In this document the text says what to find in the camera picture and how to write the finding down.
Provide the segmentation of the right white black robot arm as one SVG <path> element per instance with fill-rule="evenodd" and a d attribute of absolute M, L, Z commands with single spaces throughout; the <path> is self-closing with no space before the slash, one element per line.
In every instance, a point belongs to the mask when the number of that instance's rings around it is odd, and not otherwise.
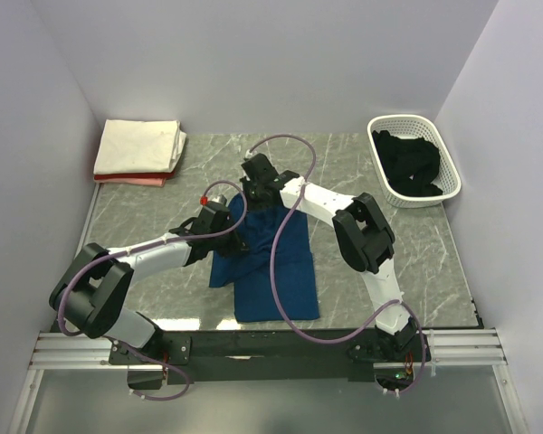
<path fill-rule="evenodd" d="M 274 303 L 281 318 L 300 337 L 317 344 L 341 344 L 367 327 L 340 338 L 320 339 L 305 334 L 291 321 L 276 287 L 275 259 L 282 232 L 295 212 L 302 212 L 329 225 L 343 260 L 363 279 L 375 309 L 366 321 L 375 324 L 375 353 L 386 361 L 398 361 L 417 342 L 424 348 L 415 314 L 403 303 L 394 265 L 395 235 L 376 199 L 369 193 L 357 196 L 336 193 L 292 171 L 279 173 L 267 156 L 248 152 L 242 163 L 244 190 L 251 203 L 281 205 L 288 210 L 276 231 L 270 258 L 270 281 Z"/>

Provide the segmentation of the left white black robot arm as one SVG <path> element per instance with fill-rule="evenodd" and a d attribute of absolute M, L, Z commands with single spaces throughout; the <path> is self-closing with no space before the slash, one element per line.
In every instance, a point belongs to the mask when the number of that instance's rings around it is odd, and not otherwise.
<path fill-rule="evenodd" d="M 164 331 L 124 307 L 129 289 L 157 273 L 190 266 L 212 251 L 220 256 L 245 251 L 238 227 L 246 214 L 246 205 L 233 217 L 227 205 L 209 200 L 196 217 L 153 240 L 112 249 L 95 242 L 85 245 L 49 298 L 60 331 L 106 337 L 142 363 L 155 362 L 168 351 Z"/>

